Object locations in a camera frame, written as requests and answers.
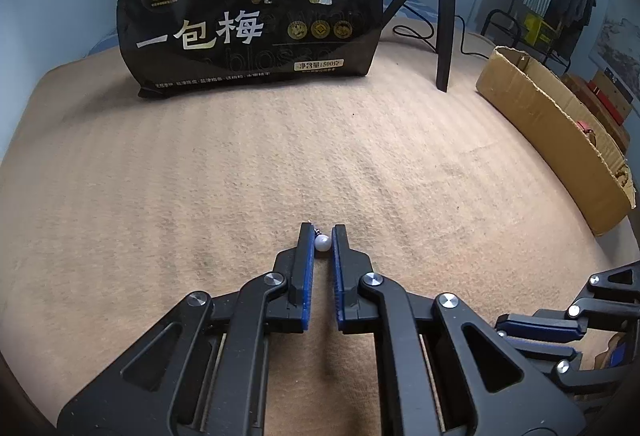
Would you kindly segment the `black plum snack bag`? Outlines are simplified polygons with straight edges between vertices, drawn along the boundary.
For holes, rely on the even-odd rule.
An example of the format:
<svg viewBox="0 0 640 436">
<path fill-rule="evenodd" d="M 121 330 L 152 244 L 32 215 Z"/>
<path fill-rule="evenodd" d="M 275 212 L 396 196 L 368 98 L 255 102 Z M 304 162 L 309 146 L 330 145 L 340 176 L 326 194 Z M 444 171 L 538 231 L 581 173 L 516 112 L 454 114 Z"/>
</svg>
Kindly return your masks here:
<svg viewBox="0 0 640 436">
<path fill-rule="evenodd" d="M 122 59 L 144 98 L 306 74 L 362 77 L 383 0 L 117 0 Z"/>
</svg>

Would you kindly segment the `dark hanging clothes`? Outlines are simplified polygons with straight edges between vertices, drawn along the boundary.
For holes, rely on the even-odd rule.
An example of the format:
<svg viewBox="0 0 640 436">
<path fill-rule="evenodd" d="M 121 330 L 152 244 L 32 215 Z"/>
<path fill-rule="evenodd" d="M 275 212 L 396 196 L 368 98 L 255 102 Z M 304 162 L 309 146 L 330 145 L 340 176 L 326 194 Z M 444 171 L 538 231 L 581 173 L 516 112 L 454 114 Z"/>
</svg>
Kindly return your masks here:
<svg viewBox="0 0 640 436">
<path fill-rule="evenodd" d="M 544 21 L 556 31 L 554 50 L 570 60 L 597 0 L 551 0 Z"/>
</svg>

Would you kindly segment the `cardboard box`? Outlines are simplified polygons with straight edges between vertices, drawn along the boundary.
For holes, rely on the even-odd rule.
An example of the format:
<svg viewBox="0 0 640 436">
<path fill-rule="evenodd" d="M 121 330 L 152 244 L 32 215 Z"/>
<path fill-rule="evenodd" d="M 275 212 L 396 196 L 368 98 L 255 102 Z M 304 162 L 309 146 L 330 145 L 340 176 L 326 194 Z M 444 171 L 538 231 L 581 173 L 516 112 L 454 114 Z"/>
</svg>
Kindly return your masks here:
<svg viewBox="0 0 640 436">
<path fill-rule="evenodd" d="M 636 207 L 634 181 L 620 147 L 537 59 L 497 46 L 476 89 L 544 158 L 594 235 L 608 233 Z"/>
</svg>

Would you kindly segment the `yellow box on rack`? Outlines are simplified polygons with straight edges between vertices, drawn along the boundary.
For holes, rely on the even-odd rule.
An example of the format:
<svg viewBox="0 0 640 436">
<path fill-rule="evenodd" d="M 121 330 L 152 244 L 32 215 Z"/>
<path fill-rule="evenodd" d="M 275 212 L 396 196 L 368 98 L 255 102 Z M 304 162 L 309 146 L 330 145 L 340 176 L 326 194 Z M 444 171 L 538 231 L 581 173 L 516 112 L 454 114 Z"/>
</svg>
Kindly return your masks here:
<svg viewBox="0 0 640 436">
<path fill-rule="evenodd" d="M 542 17 L 534 13 L 527 13 L 524 18 L 524 42 L 534 48 L 551 48 L 559 37 L 560 28 L 554 28 Z"/>
</svg>

